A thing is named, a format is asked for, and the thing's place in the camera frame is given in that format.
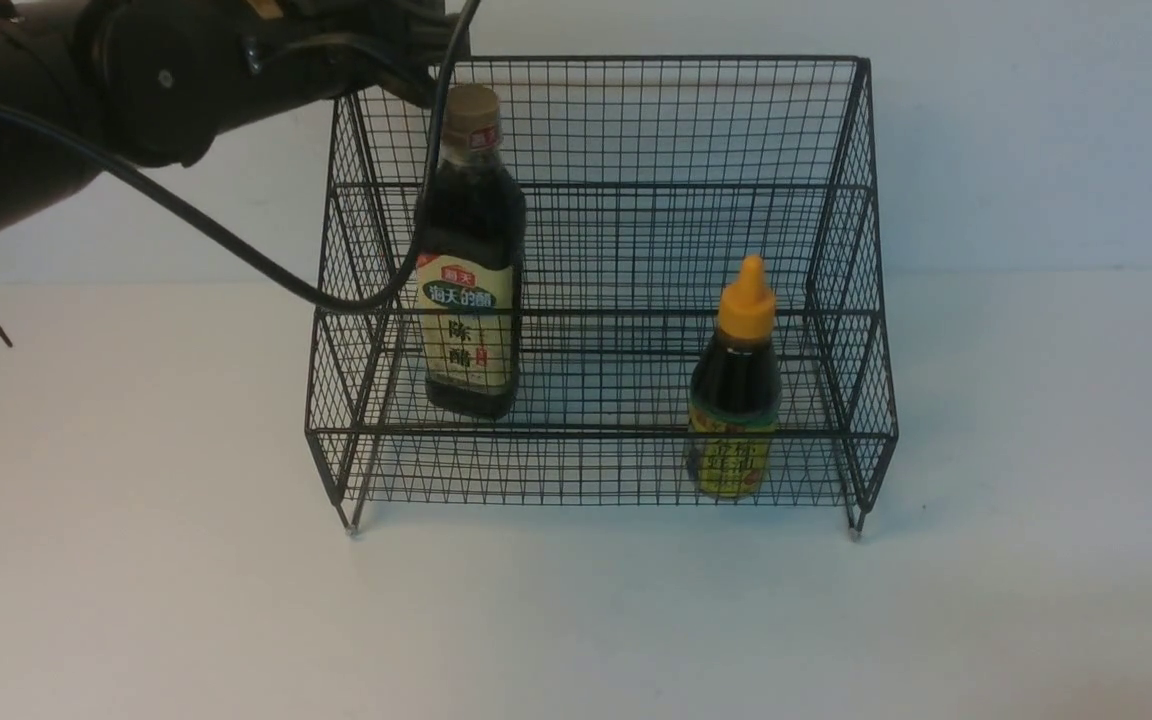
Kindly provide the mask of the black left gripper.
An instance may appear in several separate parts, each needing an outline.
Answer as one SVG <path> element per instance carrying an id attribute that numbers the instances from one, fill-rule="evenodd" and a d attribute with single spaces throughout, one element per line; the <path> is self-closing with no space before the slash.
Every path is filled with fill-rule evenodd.
<path id="1" fill-rule="evenodd" d="M 429 109 L 433 70 L 470 54 L 471 8 L 444 1 L 250 1 L 238 29 L 238 109 L 296 109 L 379 88 Z"/>

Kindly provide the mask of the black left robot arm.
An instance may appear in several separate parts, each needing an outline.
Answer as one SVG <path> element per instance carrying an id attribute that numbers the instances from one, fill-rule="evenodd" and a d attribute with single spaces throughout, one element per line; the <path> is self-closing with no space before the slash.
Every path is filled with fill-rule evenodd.
<path id="1" fill-rule="evenodd" d="M 0 1 L 0 232 L 101 167 L 192 167 L 223 132 L 381 88 L 416 108 L 460 22 L 444 1 Z"/>

